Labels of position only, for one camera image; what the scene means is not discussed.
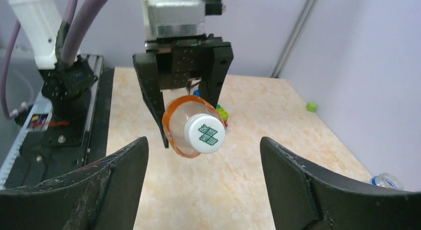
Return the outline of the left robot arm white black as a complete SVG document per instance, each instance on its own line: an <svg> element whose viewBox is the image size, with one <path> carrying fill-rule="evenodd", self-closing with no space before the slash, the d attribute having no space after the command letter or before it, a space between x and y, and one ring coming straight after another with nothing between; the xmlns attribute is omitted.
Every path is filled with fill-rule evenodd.
<svg viewBox="0 0 421 230"><path fill-rule="evenodd" d="M87 115L84 99L98 77L81 57L81 43L108 0L69 0L64 16L54 0L7 0L32 46L43 78L42 94L59 120ZM229 42L206 34L207 16L222 15L222 0L140 0L145 52L133 55L143 100L163 127L164 90L199 82L201 97L217 106L234 54Z"/></svg>

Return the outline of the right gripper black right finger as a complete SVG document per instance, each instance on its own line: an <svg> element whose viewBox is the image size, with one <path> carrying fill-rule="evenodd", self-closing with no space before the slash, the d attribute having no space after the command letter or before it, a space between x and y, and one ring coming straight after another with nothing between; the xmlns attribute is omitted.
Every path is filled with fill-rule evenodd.
<svg viewBox="0 0 421 230"><path fill-rule="evenodd" d="M264 178L278 230L418 230L421 195L364 183L260 141Z"/></svg>

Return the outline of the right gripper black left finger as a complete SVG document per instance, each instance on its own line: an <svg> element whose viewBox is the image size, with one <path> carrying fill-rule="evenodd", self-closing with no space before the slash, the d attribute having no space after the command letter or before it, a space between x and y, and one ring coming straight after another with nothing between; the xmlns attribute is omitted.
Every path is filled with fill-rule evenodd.
<svg viewBox="0 0 421 230"><path fill-rule="evenodd" d="M34 186L0 193L3 230L131 230L148 164L140 137L115 153Z"/></svg>

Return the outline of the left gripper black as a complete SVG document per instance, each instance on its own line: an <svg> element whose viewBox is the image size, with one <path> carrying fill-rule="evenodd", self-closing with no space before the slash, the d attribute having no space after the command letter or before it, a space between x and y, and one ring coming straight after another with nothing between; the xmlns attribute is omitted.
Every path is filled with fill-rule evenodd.
<svg viewBox="0 0 421 230"><path fill-rule="evenodd" d="M133 65L142 98L160 130L164 147L169 148L162 117L165 112L161 89L199 84L200 97L213 107L219 96L234 55L231 43L222 37L201 35L165 38L145 42L147 53L133 54Z"/></svg>

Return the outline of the white juice bottle cap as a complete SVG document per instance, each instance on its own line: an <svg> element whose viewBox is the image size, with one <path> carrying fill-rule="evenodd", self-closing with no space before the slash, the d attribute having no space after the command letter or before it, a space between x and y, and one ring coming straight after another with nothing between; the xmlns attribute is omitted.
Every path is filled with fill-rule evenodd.
<svg viewBox="0 0 421 230"><path fill-rule="evenodd" d="M190 117L184 127L187 143L197 152L210 154L219 150L225 140L225 125L218 118L205 113Z"/></svg>

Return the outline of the orange juice bottle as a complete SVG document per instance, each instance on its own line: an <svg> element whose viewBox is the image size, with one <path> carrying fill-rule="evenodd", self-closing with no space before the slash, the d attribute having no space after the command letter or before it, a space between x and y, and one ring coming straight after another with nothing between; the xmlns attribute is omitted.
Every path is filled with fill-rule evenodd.
<svg viewBox="0 0 421 230"><path fill-rule="evenodd" d="M196 158L201 153L195 151L186 141L184 127L195 114L210 114L223 122L216 108L196 95L178 97L168 103L162 117L164 133L171 148L185 158Z"/></svg>

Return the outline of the clear bottle white cap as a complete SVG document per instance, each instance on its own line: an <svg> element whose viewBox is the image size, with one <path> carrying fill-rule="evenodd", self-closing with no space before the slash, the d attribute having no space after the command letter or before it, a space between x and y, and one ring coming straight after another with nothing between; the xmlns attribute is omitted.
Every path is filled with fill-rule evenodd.
<svg viewBox="0 0 421 230"><path fill-rule="evenodd" d="M401 181L396 176L386 172L373 176L369 183L375 186L404 190L404 186Z"/></svg>

